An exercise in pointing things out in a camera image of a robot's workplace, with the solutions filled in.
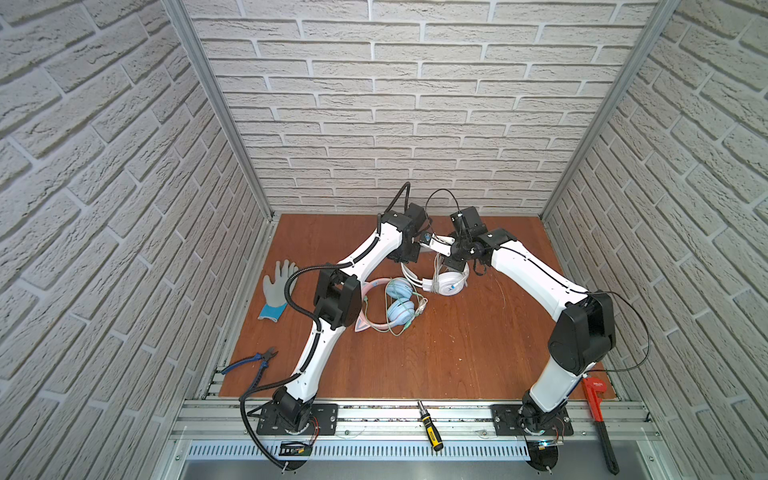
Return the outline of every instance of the white headphones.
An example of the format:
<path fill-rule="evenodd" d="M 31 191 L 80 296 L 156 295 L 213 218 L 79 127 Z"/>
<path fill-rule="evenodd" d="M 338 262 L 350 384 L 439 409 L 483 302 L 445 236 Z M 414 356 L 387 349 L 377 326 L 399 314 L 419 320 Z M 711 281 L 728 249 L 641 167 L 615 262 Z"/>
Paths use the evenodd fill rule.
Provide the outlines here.
<path fill-rule="evenodd" d="M 469 278 L 469 265 L 464 265 L 464 271 L 462 273 L 440 273 L 442 259 L 443 256 L 441 254 L 437 253 L 435 255 L 435 275 L 431 279 L 424 278 L 419 280 L 416 274 L 409 270 L 404 263 L 400 263 L 400 268 L 402 269 L 402 274 L 413 286 L 416 286 L 425 292 L 439 293 L 444 296 L 455 295 L 456 293 L 461 292 L 467 284 L 467 279 Z"/>

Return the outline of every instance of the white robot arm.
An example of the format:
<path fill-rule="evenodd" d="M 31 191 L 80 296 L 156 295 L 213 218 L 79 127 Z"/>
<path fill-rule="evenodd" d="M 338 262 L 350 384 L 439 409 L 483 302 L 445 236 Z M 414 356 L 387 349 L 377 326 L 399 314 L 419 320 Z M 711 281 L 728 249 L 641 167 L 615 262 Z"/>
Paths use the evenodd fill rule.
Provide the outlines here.
<path fill-rule="evenodd" d="M 451 218 L 455 232 L 448 249 L 445 244 L 436 246 L 431 234 L 419 231 L 426 220 L 423 208 L 410 204 L 404 214 L 388 209 L 380 219 L 380 233 L 373 233 L 342 260 L 342 264 L 352 265 L 338 270 L 329 266 L 321 272 L 315 295 L 316 325 L 294 371 L 295 378 L 273 395 L 288 429 L 300 431 L 308 421 L 330 353 L 359 314 L 362 282 L 385 258 L 416 261 L 421 247 L 441 250 L 446 255 L 445 265 L 454 270 L 462 271 L 470 260 L 495 268 L 531 294 L 556 322 L 548 343 L 550 359 L 525 393 L 519 412 L 521 426 L 532 435 L 543 433 L 542 426 L 559 412 L 581 376 L 614 347 L 612 303 L 606 294 L 590 293 L 564 278 L 509 232 L 488 232 L 474 207 Z"/>

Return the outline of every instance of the floor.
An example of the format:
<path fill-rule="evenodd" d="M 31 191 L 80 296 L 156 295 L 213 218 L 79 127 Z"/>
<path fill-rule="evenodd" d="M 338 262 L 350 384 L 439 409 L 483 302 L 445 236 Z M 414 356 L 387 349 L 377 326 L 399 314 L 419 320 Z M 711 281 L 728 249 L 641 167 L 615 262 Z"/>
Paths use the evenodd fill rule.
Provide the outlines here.
<path fill-rule="evenodd" d="M 486 217 L 489 230 L 503 227 L 534 255 L 561 271 L 541 221 L 536 217 Z M 273 276 L 275 262 L 290 259 L 299 266 L 336 262 L 355 250 L 376 228 L 374 216 L 283 215 L 277 226 L 261 278 Z M 452 231 L 447 217 L 435 218 L 437 233 Z M 423 253 L 409 267 L 420 277 L 432 275 L 433 253 Z M 402 276 L 398 264 L 384 260 L 370 280 Z M 296 281 L 293 298 L 313 310 L 316 273 Z M 520 399 L 536 381 L 548 358 L 547 340 L 554 323 L 522 288 L 499 272 L 472 273 L 468 286 L 452 297 L 427 294 L 426 311 L 400 337 L 371 329 L 344 332 L 320 380 L 318 396 L 326 398 Z M 384 321 L 383 288 L 369 294 L 369 318 Z M 253 295 L 233 361 L 262 353 L 271 346 L 262 383 L 289 376 L 313 328 L 305 316 L 286 308 L 278 323 L 257 319 L 264 295 L 261 282 Z M 227 374 L 220 396 L 240 396 L 257 366 Z M 603 373 L 597 374 L 607 380 Z M 571 395 L 584 399 L 581 387 Z M 615 398 L 612 388 L 605 396 Z"/>

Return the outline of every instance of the brick wall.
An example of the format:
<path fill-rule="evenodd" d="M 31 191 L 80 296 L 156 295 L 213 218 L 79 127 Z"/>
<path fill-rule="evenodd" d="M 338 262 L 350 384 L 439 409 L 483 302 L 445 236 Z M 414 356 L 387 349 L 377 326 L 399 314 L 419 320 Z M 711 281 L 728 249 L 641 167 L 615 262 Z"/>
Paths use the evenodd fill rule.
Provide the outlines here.
<path fill-rule="evenodd" d="M 482 214 L 541 211 L 654 7 L 185 3 L 273 208 L 375 213 L 410 179 Z"/>
<path fill-rule="evenodd" d="M 621 379 L 687 477 L 768 475 L 768 8 L 683 0 L 546 227 L 653 347 Z M 647 347 L 618 304 L 614 367 Z"/>
<path fill-rule="evenodd" d="M 149 478 L 260 211 L 160 2 L 0 16 L 0 478 Z"/>

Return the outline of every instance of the blue glove cuff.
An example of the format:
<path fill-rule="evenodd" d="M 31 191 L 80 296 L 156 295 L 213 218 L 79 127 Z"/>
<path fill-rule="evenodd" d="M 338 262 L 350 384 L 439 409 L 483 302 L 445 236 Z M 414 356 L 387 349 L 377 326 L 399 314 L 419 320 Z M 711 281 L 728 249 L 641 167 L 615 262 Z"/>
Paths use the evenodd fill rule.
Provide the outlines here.
<path fill-rule="evenodd" d="M 281 306 L 264 305 L 264 308 L 261 309 L 261 313 L 259 313 L 259 319 L 268 318 L 276 323 L 277 319 L 280 318 L 280 315 L 283 315 L 283 310 L 286 309 L 286 306 L 288 306 L 287 303 L 284 303 Z"/>

